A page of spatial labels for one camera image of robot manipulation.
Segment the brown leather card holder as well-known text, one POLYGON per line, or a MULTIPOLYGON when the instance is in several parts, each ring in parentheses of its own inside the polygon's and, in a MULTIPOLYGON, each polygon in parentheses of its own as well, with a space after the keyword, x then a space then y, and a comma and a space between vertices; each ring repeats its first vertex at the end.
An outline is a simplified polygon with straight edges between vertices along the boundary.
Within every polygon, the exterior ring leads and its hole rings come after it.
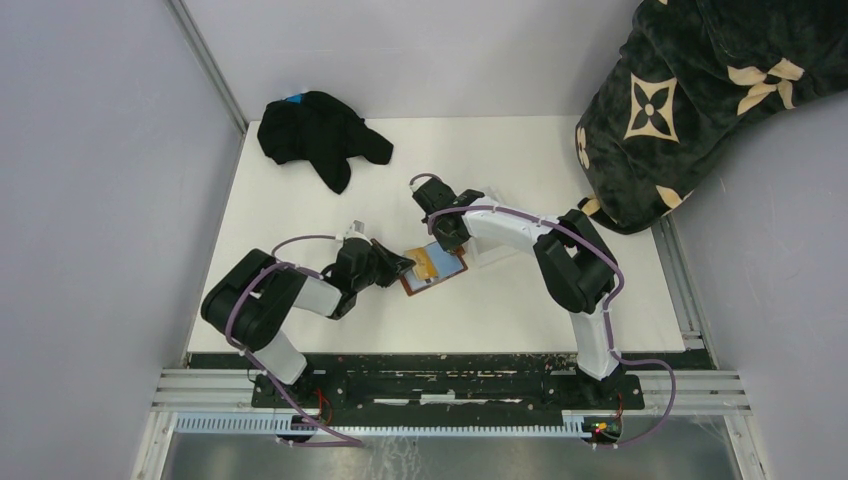
POLYGON ((465 271, 465 250, 445 251, 436 241, 403 252, 415 265, 401 277, 406 294, 411 297, 441 284, 465 271))

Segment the gold credit card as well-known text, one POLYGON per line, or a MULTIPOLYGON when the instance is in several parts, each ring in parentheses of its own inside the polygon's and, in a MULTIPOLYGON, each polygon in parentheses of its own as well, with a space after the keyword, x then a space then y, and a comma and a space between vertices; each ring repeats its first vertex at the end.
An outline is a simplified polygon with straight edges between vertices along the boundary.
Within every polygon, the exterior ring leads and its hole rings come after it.
POLYGON ((406 250, 404 256, 414 261, 411 272, 418 281, 429 282, 438 276, 438 270, 425 247, 406 250))

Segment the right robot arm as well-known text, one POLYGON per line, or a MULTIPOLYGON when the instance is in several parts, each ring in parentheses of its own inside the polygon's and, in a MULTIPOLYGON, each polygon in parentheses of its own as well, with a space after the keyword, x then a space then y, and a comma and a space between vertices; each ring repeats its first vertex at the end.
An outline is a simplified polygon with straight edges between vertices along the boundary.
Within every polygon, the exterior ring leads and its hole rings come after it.
POLYGON ((569 312, 577 344, 580 400, 602 408, 618 393, 622 370, 609 304, 623 289, 623 273, 609 247, 579 210, 544 216, 512 208, 485 193, 460 194, 433 174, 409 181, 428 233, 446 252, 488 240, 532 256, 553 301, 569 312))

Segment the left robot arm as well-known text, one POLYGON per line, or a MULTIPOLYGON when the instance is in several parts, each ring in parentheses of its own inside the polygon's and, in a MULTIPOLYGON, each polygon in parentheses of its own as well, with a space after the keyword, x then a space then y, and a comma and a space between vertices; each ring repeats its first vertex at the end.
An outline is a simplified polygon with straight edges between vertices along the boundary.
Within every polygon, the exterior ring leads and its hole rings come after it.
POLYGON ((373 239, 349 237, 333 263, 320 272, 250 250, 206 294, 201 318, 227 342, 277 379, 276 392, 291 406, 307 404, 315 391, 307 359, 283 332, 294 309, 339 320, 371 287, 388 288, 410 272, 415 261, 373 239))

